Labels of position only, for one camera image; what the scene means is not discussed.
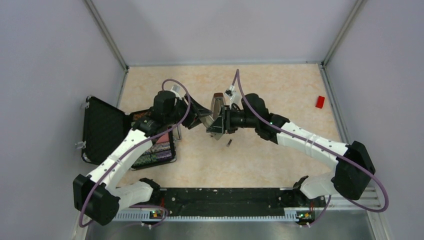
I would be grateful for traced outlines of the white remote control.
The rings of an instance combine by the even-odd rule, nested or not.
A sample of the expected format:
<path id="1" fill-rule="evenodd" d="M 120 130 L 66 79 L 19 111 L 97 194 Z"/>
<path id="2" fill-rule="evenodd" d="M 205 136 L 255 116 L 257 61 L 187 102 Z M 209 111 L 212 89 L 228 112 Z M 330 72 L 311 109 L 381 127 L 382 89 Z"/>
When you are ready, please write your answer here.
<path id="1" fill-rule="evenodd" d="M 217 121 L 211 115 L 201 117 L 200 120 L 206 127 L 206 132 L 215 140 L 218 141 L 223 136 L 223 123 L 220 116 Z"/>

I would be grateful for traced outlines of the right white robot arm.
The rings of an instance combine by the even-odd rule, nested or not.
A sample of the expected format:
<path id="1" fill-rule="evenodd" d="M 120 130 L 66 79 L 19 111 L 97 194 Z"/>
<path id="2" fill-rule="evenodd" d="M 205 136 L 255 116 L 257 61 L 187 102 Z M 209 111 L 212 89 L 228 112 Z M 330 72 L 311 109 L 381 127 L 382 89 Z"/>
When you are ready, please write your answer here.
<path id="1" fill-rule="evenodd" d="M 294 148 L 320 161 L 330 171 L 317 176 L 304 176 L 295 183 L 293 200 L 307 206 L 314 198 L 340 194 L 348 200 L 359 200 L 376 170 L 367 148 L 359 141 L 336 142 L 311 133 L 288 118 L 270 113 L 256 93 L 246 95 L 242 107 L 226 105 L 224 95 L 216 93 L 211 101 L 214 122 L 207 132 L 214 135 L 233 134 L 241 128 L 254 129 L 266 141 Z"/>

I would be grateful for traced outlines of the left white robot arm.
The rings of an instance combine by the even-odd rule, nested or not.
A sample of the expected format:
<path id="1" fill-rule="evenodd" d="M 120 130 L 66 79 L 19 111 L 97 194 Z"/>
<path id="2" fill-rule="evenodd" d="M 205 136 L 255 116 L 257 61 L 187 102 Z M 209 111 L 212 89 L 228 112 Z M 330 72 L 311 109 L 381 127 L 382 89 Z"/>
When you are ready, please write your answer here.
<path id="1" fill-rule="evenodd" d="M 136 121 L 115 149 L 88 175 L 79 174 L 73 181 L 74 206 L 80 211 L 79 226 L 86 227 L 84 216 L 105 226 L 116 214 L 137 203 L 154 207 L 160 193 L 149 183 L 138 181 L 128 187 L 117 184 L 136 160 L 155 140 L 179 125 L 191 129 L 201 124 L 212 112 L 197 103 L 189 94 L 181 97 L 176 91 L 162 90 L 153 99 L 153 106 Z"/>

